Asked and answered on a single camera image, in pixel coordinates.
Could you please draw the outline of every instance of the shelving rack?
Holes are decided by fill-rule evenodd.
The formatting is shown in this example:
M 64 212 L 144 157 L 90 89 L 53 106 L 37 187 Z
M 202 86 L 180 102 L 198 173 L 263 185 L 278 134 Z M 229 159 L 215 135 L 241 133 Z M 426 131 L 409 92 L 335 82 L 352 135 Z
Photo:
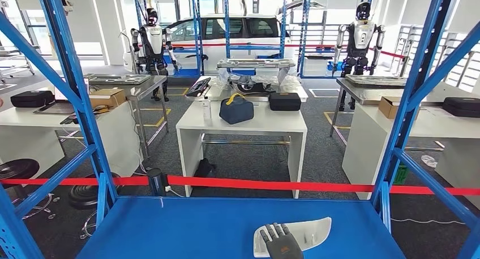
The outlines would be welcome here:
M 285 35 L 286 35 L 286 1 L 283 0 L 282 6 L 282 23 L 280 26 L 280 46 L 265 46 L 265 45 L 231 45 L 230 44 L 230 18 L 228 0 L 225 0 L 225 50 L 226 57 L 231 58 L 231 50 L 278 50 L 278 58 L 283 58 L 285 55 Z
M 302 22 L 300 24 L 300 42 L 299 42 L 300 45 L 298 48 L 297 73 L 298 73 L 298 76 L 302 79 L 304 78 L 305 79 L 332 79 L 332 78 L 335 79 L 336 77 L 331 77 L 331 76 L 305 76 L 303 74 L 303 65 L 305 64 L 305 46 L 307 42 L 308 13 L 310 12 L 310 1 L 311 0 L 303 0 Z
M 405 258 L 389 233 L 389 190 L 400 161 L 471 229 L 457 258 L 480 257 L 480 218 L 404 151 L 420 101 L 480 40 L 479 22 L 428 76 L 453 8 L 452 0 L 432 0 L 418 44 L 418 49 L 425 53 L 417 54 L 413 60 L 371 200 L 363 201 L 118 196 L 61 0 L 40 2 L 67 82 L 60 79 L 4 15 L 0 15 L 0 28 L 73 104 L 87 144 L 17 207 L 0 185 L 0 247 L 8 258 L 43 258 L 22 216 L 87 158 L 91 159 L 99 184 L 97 229 L 77 258 L 251 258 L 252 250 L 246 248 L 246 243 L 252 243 L 252 232 L 257 227 L 275 221 L 323 217 L 331 217 L 334 224 L 328 241 L 306 251 L 306 258 Z
M 139 0 L 135 0 L 136 15 L 138 19 L 138 26 L 144 24 L 142 19 L 142 6 L 140 5 Z M 194 41 L 195 48 L 173 48 L 174 53 L 188 53 L 195 54 L 196 56 L 196 69 L 182 69 L 175 71 L 175 76 L 181 77 L 193 77 L 198 78 L 204 73 L 204 64 L 203 64 L 203 43 L 202 43 L 202 17 L 200 16 L 200 0 L 192 0 L 192 13 L 193 13 L 193 24 L 194 24 Z M 143 9 L 147 9 L 147 0 L 143 0 Z

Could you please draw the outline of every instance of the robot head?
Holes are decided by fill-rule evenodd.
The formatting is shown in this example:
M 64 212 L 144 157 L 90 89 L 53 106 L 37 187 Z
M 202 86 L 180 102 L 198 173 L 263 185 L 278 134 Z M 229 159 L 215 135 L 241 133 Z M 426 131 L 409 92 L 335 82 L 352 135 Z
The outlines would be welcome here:
M 370 3 L 360 3 L 357 6 L 357 20 L 368 20 L 368 17 L 370 17 Z
M 150 26 L 154 26 L 157 24 L 158 21 L 158 15 L 157 11 L 153 8 L 147 8 L 147 23 Z

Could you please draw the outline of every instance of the white car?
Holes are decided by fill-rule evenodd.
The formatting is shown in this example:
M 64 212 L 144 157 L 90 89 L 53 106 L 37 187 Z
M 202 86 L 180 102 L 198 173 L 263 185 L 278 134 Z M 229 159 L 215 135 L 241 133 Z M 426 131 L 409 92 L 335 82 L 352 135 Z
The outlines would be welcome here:
M 225 15 L 213 14 L 202 16 L 203 54 L 205 74 L 217 73 L 217 63 L 226 58 L 225 50 Z M 175 52 L 176 49 L 195 47 L 193 19 L 177 21 L 169 26 L 174 46 L 174 54 L 183 69 L 196 69 L 196 57 L 191 53 Z M 230 15 L 230 44 L 280 44 L 280 23 L 274 15 Z M 295 47 L 289 46 L 290 36 L 286 33 L 284 58 L 292 58 Z M 278 50 L 231 50 L 231 58 L 254 59 L 258 57 L 274 57 Z

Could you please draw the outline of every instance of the laptop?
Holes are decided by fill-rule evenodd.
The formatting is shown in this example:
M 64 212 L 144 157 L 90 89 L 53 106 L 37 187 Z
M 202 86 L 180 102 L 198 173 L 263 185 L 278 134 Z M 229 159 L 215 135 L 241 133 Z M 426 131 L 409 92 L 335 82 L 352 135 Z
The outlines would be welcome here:
M 87 92 L 89 92 L 89 83 L 88 78 L 84 78 L 85 86 L 87 87 Z M 50 103 L 36 111 L 34 114 L 49 114 L 49 115 L 70 115 L 75 112 L 74 106 L 67 100 L 67 97 L 63 95 L 58 88 L 54 88 L 55 101 Z

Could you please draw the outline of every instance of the navy blue bag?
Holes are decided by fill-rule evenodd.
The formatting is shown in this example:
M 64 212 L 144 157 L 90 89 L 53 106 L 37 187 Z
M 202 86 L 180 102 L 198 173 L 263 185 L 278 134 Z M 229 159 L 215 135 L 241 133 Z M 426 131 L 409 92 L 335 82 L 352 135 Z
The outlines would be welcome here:
M 229 124 L 236 124 L 254 117 L 254 104 L 241 94 L 233 94 L 220 103 L 220 118 Z

